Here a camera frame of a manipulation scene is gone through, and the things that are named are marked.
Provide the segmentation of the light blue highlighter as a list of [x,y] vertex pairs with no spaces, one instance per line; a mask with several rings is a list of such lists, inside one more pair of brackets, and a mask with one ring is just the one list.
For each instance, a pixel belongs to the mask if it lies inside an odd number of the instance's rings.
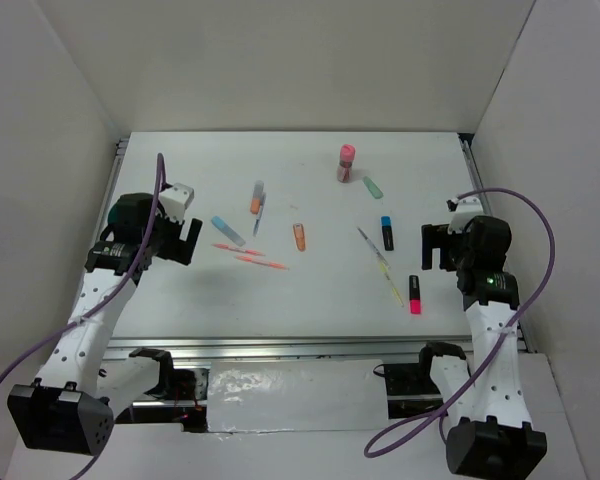
[[211,223],[218,231],[220,231],[227,239],[229,239],[235,245],[239,247],[245,245],[245,240],[219,216],[214,216],[211,219]]

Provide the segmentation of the orange pen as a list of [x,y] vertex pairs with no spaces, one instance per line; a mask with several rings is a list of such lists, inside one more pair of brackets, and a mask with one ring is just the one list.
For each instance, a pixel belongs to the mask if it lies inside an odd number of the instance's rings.
[[244,255],[265,256],[264,253],[256,251],[256,250],[245,249],[245,248],[231,246],[231,245],[227,245],[227,244],[213,243],[213,244],[211,244],[211,246],[214,248],[217,248],[217,249],[231,251],[231,252],[240,253],[240,254],[244,254]]
[[234,258],[241,262],[250,263],[250,264],[263,266],[263,267],[267,267],[267,268],[273,268],[276,270],[289,270],[289,267],[287,267],[286,265],[276,263],[276,262],[259,260],[259,259],[256,259],[255,257],[237,255]]

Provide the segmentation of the blue capped black highlighter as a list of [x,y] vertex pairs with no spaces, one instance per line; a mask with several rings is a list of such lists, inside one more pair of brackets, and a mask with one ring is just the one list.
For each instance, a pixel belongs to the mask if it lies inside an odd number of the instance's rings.
[[384,249],[386,251],[393,251],[395,249],[393,228],[391,218],[389,216],[381,217],[381,233],[383,238]]

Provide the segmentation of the orange grey highlighter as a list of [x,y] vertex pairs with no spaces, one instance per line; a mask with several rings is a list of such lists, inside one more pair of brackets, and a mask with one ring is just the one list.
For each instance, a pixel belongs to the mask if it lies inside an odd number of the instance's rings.
[[261,180],[257,180],[254,183],[254,188],[253,188],[252,198],[251,198],[251,203],[250,203],[250,212],[252,214],[257,214],[260,211],[263,196],[264,196],[264,182]]

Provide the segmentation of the green highlighter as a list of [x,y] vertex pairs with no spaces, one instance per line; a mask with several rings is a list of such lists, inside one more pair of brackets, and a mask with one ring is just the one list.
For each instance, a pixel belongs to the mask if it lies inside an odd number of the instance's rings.
[[377,186],[377,184],[370,177],[365,176],[363,178],[363,183],[374,199],[382,199],[383,198],[384,194],[383,194],[382,190]]

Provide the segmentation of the pink capped bottle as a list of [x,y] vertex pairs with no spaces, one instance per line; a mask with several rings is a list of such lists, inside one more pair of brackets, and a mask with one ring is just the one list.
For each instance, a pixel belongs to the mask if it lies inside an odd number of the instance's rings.
[[353,145],[345,144],[340,148],[339,163],[336,178],[341,183],[347,183],[355,160],[356,149]]

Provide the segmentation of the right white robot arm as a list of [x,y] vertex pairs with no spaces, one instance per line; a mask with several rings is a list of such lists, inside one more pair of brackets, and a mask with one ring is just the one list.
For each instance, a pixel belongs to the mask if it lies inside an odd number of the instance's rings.
[[473,356],[458,346],[430,342],[420,353],[416,379],[439,391],[447,405],[446,461],[456,475],[478,479],[526,479],[547,453],[536,430],[519,375],[517,322],[520,305],[514,276],[504,270],[509,225],[478,215],[463,225],[424,225],[422,267],[457,277],[469,323]]

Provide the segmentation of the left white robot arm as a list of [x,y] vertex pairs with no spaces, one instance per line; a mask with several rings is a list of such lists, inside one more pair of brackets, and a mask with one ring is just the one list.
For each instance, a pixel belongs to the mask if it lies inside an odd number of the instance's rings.
[[154,258],[189,265],[202,221],[187,221],[192,188],[173,184],[157,196],[125,194],[88,253],[82,291],[52,354],[30,385],[12,388],[7,405],[29,449],[97,456],[116,418],[143,395],[176,390],[165,350],[137,348],[118,372],[105,373],[104,355],[119,317]]

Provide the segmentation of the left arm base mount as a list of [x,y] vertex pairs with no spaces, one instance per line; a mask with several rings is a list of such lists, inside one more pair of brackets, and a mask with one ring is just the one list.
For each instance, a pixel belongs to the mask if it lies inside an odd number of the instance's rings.
[[177,368],[167,350],[137,348],[123,361],[104,363],[98,395],[109,402],[117,424],[179,425],[189,433],[207,431],[205,368]]

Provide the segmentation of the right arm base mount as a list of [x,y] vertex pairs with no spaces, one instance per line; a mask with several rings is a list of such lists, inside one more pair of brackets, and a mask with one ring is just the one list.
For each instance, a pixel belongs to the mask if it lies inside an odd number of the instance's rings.
[[372,373],[384,381],[390,419],[413,417],[439,408],[444,400],[430,378],[434,357],[453,356],[466,360],[464,350],[447,342],[427,342],[416,363],[384,363]]

